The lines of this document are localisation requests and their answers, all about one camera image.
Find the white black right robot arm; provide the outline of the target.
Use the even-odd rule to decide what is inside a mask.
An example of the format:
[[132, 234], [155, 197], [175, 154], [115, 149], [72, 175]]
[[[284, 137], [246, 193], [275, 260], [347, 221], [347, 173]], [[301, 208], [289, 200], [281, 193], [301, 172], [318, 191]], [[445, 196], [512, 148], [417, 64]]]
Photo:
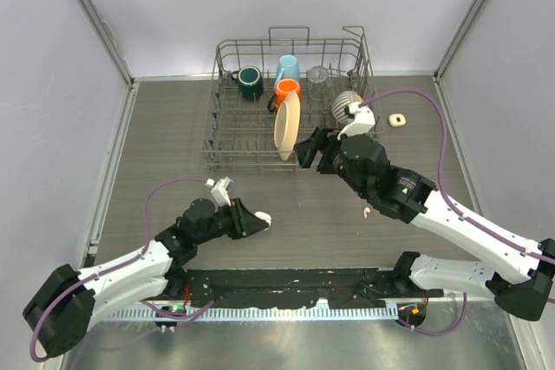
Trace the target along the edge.
[[294, 151], [302, 168], [320, 154], [318, 172], [338, 175], [383, 216], [431, 231], [476, 258], [464, 262], [405, 252], [391, 276], [396, 293], [465, 292], [523, 320], [540, 319], [554, 278], [552, 239], [522, 237], [442, 195], [432, 180], [393, 166], [385, 148], [367, 134], [342, 138], [332, 128], [318, 127]]

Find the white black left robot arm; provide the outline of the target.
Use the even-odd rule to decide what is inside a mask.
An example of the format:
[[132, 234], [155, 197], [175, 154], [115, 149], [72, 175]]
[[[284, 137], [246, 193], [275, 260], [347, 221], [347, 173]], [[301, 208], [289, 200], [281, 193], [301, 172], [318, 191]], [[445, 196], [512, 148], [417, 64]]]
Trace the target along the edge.
[[198, 198], [135, 251], [89, 268], [54, 269], [23, 309], [33, 332], [32, 360], [65, 354], [98, 322], [135, 302], [159, 295], [178, 298], [185, 287], [184, 266], [201, 244], [222, 236], [242, 239], [270, 227], [269, 214], [249, 211], [240, 198], [221, 206]]

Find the beige small earbud case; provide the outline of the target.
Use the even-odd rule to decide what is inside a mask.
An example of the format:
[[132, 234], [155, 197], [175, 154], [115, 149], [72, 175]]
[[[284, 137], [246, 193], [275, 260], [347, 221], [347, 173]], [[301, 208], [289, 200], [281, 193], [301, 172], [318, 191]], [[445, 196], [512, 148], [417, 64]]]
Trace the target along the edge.
[[391, 127], [404, 127], [407, 121], [403, 114], [391, 114], [388, 117], [388, 123]]

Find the white earbud charging case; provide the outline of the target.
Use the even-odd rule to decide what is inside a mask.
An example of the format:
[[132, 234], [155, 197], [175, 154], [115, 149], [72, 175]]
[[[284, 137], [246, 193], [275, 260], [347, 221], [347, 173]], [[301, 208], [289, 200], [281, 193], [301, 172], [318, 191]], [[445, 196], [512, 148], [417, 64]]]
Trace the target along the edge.
[[264, 230], [269, 230], [269, 229], [271, 228], [272, 218], [271, 218], [271, 215], [270, 215], [270, 214], [268, 214], [268, 213], [266, 213], [266, 212], [263, 212], [263, 211], [256, 211], [256, 212], [254, 213], [254, 215], [255, 215], [258, 219], [260, 219], [260, 220], [266, 222], [266, 226], [265, 226]]

